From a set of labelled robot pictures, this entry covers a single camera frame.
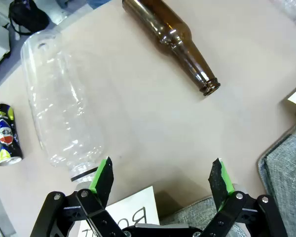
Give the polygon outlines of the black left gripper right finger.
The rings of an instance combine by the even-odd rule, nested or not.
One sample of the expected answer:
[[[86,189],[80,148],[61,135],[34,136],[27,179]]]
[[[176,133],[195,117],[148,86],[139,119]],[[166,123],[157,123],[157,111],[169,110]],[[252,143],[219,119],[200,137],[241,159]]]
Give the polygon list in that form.
[[[217,213],[202,237],[225,237],[235,223],[245,224],[252,237],[286,237],[282,217],[274,198],[260,195],[256,199],[235,190],[224,163],[213,161],[208,179]]]

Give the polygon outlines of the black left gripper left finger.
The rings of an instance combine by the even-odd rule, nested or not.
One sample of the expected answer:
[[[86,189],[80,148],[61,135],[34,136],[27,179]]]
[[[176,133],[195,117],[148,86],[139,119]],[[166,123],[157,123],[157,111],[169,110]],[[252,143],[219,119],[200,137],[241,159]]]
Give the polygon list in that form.
[[[87,189],[66,196],[50,192],[42,205],[31,232],[32,237],[67,237],[77,221],[86,221],[98,237],[123,237],[122,229],[106,211],[113,185],[110,158],[103,159]]]

